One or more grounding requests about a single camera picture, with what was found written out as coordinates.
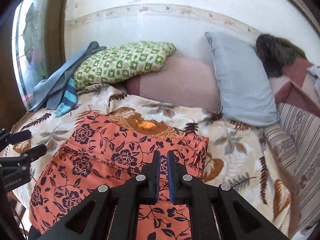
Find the metal bolt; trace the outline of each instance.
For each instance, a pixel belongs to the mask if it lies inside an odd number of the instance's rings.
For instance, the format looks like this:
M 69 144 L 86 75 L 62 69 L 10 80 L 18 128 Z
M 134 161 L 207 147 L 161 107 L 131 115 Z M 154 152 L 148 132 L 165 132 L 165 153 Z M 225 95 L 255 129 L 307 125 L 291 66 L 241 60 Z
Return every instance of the metal bolt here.
M 137 181 L 144 181 L 145 179 L 146 179 L 146 176 L 144 176 L 143 174 L 136 176 Z
M 99 192 L 106 192 L 108 190 L 108 186 L 107 185 L 100 185 L 98 187 L 98 191 Z
M 230 185 L 227 184 L 227 183 L 221 184 L 220 187 L 221 187 L 221 189 L 222 189 L 223 191 L 228 191 L 228 190 L 231 189 Z
M 185 181 L 190 181 L 190 180 L 192 180 L 192 176 L 190 175 L 190 174 L 186 174 L 186 175 L 183 175 L 183 180 L 185 180 Z

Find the orange floral dress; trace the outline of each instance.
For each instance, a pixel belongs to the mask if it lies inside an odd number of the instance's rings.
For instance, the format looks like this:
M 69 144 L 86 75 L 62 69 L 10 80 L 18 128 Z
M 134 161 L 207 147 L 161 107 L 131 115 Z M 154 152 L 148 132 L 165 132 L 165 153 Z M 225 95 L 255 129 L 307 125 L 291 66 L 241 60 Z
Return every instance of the orange floral dress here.
M 189 211 L 170 202 L 167 152 L 202 178 L 209 139 L 186 133 L 140 114 L 125 119 L 89 112 L 60 147 L 37 181 L 30 221 L 43 234 L 99 185 L 115 187 L 140 173 L 161 155 L 158 203 L 141 205 L 137 239 L 191 239 Z

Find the white wall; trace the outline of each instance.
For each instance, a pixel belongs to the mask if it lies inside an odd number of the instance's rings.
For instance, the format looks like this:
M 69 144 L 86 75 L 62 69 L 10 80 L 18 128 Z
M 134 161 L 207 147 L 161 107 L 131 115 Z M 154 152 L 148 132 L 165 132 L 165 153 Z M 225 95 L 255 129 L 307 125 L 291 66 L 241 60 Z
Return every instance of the white wall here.
M 67 0 L 65 20 L 72 21 L 107 8 L 150 3 L 188 5 L 224 14 L 261 32 L 289 39 L 305 51 L 311 62 L 320 64 L 319 37 L 303 15 L 287 0 Z M 172 26 L 179 26 L 179 18 L 171 21 Z M 91 37 L 99 37 L 95 30 L 88 31 L 88 26 L 83 29 L 78 26 L 75 28 L 78 28 L 77 32 L 71 29 L 65 31 L 67 58 L 74 53 L 72 48 L 80 48 L 86 45 L 87 41 L 93 40 Z

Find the light blue pillow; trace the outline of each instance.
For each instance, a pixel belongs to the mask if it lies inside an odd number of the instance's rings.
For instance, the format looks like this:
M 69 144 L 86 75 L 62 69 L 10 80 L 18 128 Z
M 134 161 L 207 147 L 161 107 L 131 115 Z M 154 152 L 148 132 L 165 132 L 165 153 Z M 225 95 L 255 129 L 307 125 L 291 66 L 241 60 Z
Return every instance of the light blue pillow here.
M 254 48 L 221 32 L 204 36 L 212 50 L 223 116 L 258 127 L 276 123 L 275 98 Z

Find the green checkered pillow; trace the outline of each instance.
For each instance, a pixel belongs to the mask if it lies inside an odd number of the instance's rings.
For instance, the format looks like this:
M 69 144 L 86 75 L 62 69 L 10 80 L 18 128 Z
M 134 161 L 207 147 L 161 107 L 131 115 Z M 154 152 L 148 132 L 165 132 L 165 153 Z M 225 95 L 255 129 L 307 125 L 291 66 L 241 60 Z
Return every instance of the green checkered pillow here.
M 93 84 L 113 84 L 159 71 L 176 47 L 168 42 L 139 41 L 99 51 L 76 70 L 77 90 Z

